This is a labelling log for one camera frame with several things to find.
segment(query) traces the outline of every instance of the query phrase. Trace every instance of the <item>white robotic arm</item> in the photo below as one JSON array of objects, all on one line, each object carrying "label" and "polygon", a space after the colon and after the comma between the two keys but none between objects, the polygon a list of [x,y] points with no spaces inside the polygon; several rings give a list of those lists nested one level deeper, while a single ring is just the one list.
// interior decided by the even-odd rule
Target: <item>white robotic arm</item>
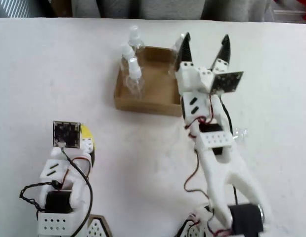
[{"label": "white robotic arm", "polygon": [[[239,155],[220,98],[223,93],[234,92],[243,75],[243,72],[226,73],[230,59],[229,37],[224,37],[222,48],[209,70],[193,64],[189,41],[188,33],[178,53],[175,75],[186,129],[190,129],[189,137],[195,141],[195,150],[208,183],[210,208],[215,210],[215,217],[231,230],[231,234],[246,236],[248,233],[242,233],[240,228],[248,228],[251,221],[260,222],[258,226],[263,224],[266,230],[272,222],[271,208],[259,183]],[[251,206],[229,207],[224,197],[226,184],[235,186]],[[259,214],[260,220],[247,220],[248,225],[241,226],[241,212]]]}]

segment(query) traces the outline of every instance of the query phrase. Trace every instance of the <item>white tabletop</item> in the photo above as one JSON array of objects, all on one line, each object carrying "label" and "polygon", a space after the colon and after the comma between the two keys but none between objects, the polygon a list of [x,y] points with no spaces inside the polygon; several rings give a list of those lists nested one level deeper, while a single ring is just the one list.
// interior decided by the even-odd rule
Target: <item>white tabletop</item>
[{"label": "white tabletop", "polygon": [[[53,120],[91,129],[92,213],[114,236],[174,236],[205,201],[182,187],[196,165],[183,120],[114,107],[119,45],[134,23],[147,45],[170,47],[189,31],[194,63],[208,67],[229,34],[230,70],[245,74],[223,99],[233,125],[248,129],[240,151],[273,209],[274,230],[262,236],[306,236],[306,25],[0,19],[0,237],[36,236],[35,208],[19,192],[39,181]],[[201,170],[190,185],[206,189]]]}]

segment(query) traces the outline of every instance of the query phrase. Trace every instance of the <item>clear plastic bottle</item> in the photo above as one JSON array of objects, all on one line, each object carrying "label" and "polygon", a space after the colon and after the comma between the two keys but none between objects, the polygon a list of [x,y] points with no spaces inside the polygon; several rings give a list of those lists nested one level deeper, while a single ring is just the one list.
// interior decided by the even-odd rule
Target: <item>clear plastic bottle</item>
[{"label": "clear plastic bottle", "polygon": [[247,136],[248,136],[248,130],[246,128],[236,127],[233,129],[233,139],[237,143],[245,143]]},{"label": "clear plastic bottle", "polygon": [[145,44],[140,37],[138,26],[130,28],[129,45],[133,48],[139,65],[143,67]]},{"label": "clear plastic bottle", "polygon": [[129,77],[126,81],[127,87],[131,94],[142,99],[144,96],[144,79],[142,77],[141,67],[138,65],[137,58],[129,60]]},{"label": "clear plastic bottle", "polygon": [[126,85],[126,80],[129,77],[129,60],[135,57],[135,53],[131,46],[127,43],[122,45],[122,60],[121,60],[121,72],[123,77],[123,85]]},{"label": "clear plastic bottle", "polygon": [[175,62],[177,60],[178,51],[180,50],[180,46],[183,39],[184,39],[184,34],[180,34],[180,37],[177,39],[176,43],[171,48],[172,57],[169,63],[168,75],[170,75],[171,78],[173,79],[175,78]]}]

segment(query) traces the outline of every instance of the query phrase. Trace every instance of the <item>cardboard box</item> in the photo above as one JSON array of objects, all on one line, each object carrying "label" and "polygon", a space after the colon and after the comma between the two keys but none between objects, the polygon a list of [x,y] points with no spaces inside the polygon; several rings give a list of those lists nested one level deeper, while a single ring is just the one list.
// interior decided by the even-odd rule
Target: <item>cardboard box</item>
[{"label": "cardboard box", "polygon": [[123,85],[119,71],[114,101],[118,110],[141,112],[157,115],[182,115],[177,81],[168,75],[171,51],[167,48],[145,47],[143,71],[144,97],[135,99]]}]

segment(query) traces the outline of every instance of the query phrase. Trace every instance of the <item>spray nozzle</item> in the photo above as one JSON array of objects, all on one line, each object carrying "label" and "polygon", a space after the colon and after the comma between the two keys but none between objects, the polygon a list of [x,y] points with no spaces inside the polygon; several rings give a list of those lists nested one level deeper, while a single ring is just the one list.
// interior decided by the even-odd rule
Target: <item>spray nozzle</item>
[{"label": "spray nozzle", "polygon": [[129,60],[129,59],[135,57],[135,53],[134,53],[132,47],[130,45],[128,45],[127,43],[122,45],[122,56],[126,60]]},{"label": "spray nozzle", "polygon": [[129,74],[133,80],[139,80],[142,77],[142,71],[138,65],[137,58],[131,58],[129,60]]}]

